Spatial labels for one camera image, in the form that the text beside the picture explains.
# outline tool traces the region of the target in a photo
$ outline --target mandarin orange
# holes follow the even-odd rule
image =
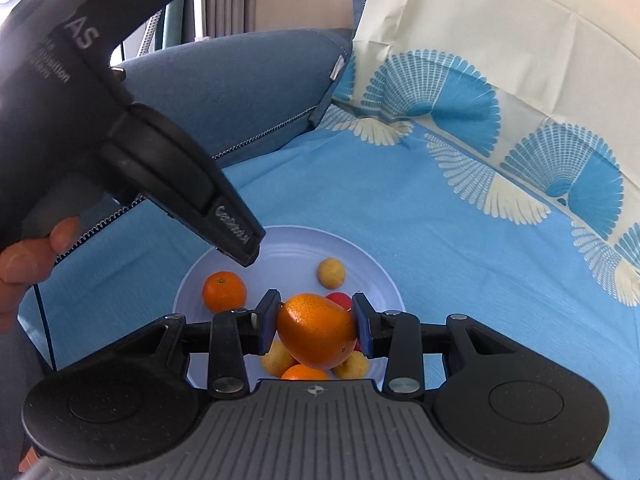
[[[282,374],[281,379],[287,381],[330,381],[331,377],[322,371],[305,365],[294,365]]]
[[[299,363],[328,370],[343,362],[356,344],[351,314],[317,294],[298,294],[280,309],[277,322],[283,345]]]
[[[214,314],[241,308],[246,303],[246,286],[240,276],[222,270],[210,275],[204,282],[202,299]]]

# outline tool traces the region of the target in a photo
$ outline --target red fruit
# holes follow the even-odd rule
[[[325,296],[325,298],[340,305],[344,310],[351,310],[351,298],[344,292],[332,292]]]

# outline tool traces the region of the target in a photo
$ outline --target finger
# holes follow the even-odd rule
[[[80,236],[80,219],[77,216],[66,218],[53,228],[49,243],[56,254],[66,253]]]
[[[0,281],[0,314],[15,311],[26,291],[26,285],[11,285]]]
[[[11,329],[16,323],[17,317],[18,313],[15,310],[0,313],[0,334],[11,332]]]
[[[48,239],[23,240],[0,254],[0,280],[33,285],[46,280],[56,261]]]

